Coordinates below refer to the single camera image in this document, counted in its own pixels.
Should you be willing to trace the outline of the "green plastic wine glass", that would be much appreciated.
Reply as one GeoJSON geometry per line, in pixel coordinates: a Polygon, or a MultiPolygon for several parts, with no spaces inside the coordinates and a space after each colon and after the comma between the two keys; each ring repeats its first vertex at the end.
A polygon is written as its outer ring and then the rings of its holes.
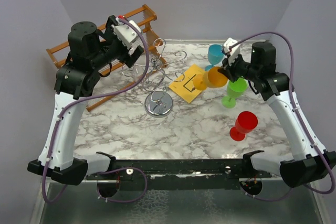
{"type": "Polygon", "coordinates": [[[247,89],[247,82],[238,78],[235,82],[229,81],[226,89],[226,95],[222,98],[222,105],[226,108],[234,108],[236,99],[239,98],[247,89]]]}

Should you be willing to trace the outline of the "orange plastic wine glass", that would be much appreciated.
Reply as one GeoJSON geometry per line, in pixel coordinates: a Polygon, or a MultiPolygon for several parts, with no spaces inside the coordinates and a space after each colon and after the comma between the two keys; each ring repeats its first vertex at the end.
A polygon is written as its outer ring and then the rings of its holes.
{"type": "Polygon", "coordinates": [[[193,79],[193,85],[197,90],[207,88],[221,88],[226,85],[228,78],[219,72],[220,67],[213,67],[210,70],[197,74],[193,79]]]}

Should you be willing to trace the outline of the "clear wine glass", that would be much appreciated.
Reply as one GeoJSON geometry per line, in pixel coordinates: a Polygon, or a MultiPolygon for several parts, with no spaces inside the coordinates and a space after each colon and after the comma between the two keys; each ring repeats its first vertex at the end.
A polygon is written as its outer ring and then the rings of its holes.
{"type": "Polygon", "coordinates": [[[134,65],[132,67],[131,77],[133,78],[134,82],[138,82],[138,80],[142,77],[144,73],[144,67],[140,65],[134,65]]]}

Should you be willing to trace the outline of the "chrome wine glass rack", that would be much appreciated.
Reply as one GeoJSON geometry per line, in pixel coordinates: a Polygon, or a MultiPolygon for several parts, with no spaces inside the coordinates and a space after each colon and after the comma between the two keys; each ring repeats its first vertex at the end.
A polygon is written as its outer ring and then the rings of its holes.
{"type": "Polygon", "coordinates": [[[160,119],[168,116],[172,112],[174,106],[173,99],[167,92],[168,87],[162,84],[164,79],[179,83],[179,80],[173,80],[166,74],[164,67],[183,61],[187,58],[187,52],[184,50],[176,51],[174,55],[181,57],[181,59],[164,63],[163,53],[166,47],[166,40],[157,38],[152,45],[155,49],[159,47],[162,47],[162,49],[157,56],[154,54],[150,55],[149,68],[146,72],[146,77],[141,81],[140,86],[144,91],[149,93],[144,101],[146,113],[153,118],[160,119]]]}

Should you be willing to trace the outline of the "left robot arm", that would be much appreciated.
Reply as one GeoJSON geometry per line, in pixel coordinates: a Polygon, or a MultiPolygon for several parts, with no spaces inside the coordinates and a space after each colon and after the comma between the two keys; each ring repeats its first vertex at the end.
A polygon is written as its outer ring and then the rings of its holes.
{"type": "Polygon", "coordinates": [[[141,28],[124,17],[108,17],[105,31],[92,22],[78,22],[68,34],[70,51],[56,73],[55,106],[48,137],[39,157],[27,170],[64,185],[79,185],[87,176],[99,173],[104,179],[115,175],[112,156],[96,153],[74,157],[74,143],[87,102],[102,74],[115,60],[131,68],[149,53],[141,28]]]}

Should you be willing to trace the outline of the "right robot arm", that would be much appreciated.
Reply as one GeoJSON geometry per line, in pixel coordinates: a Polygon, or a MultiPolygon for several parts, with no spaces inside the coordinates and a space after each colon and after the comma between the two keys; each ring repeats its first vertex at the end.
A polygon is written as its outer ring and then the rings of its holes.
{"type": "Polygon", "coordinates": [[[257,93],[275,113],[290,144],[287,156],[274,156],[264,151],[243,155],[241,171],[246,177],[254,177],[259,171],[280,176],[290,188],[310,182],[331,178],[335,189],[335,152],[328,151],[319,141],[299,106],[291,78],[276,71],[276,49],[269,42],[252,45],[251,61],[246,62],[240,54],[240,42],[228,38],[222,45],[224,59],[218,72],[230,81],[239,78],[251,81],[257,93]]]}

